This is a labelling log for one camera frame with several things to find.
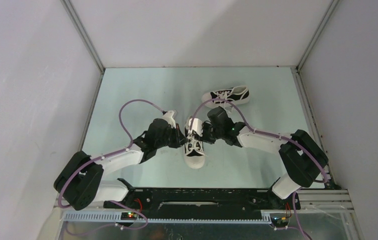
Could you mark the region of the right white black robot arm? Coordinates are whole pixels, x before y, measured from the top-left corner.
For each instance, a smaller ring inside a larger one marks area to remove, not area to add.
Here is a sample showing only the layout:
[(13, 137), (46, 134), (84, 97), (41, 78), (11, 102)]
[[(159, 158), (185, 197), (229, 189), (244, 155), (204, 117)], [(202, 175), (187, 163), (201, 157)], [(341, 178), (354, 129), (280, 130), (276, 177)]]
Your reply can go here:
[(270, 187), (268, 204), (281, 209), (288, 197), (301, 188), (309, 188), (318, 176), (325, 177), (329, 159), (304, 130), (277, 134), (252, 128), (246, 122), (233, 122), (222, 107), (207, 113), (208, 120), (199, 130), (201, 141), (214, 144), (223, 140), (229, 146), (251, 148), (280, 156), (286, 173)]

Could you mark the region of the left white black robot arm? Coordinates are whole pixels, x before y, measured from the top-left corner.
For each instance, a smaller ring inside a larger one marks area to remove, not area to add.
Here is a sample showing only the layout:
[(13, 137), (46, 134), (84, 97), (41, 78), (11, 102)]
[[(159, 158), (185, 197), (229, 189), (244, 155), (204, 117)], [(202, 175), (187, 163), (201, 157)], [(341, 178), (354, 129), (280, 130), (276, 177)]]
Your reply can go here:
[(123, 168), (142, 164), (153, 158), (158, 149), (178, 149), (187, 138), (178, 124), (156, 118), (148, 129), (132, 141), (132, 145), (94, 159), (84, 151), (76, 152), (53, 183), (60, 199), (79, 211), (93, 202), (116, 201), (122, 208), (130, 208), (135, 194), (124, 180), (102, 185), (106, 176)]

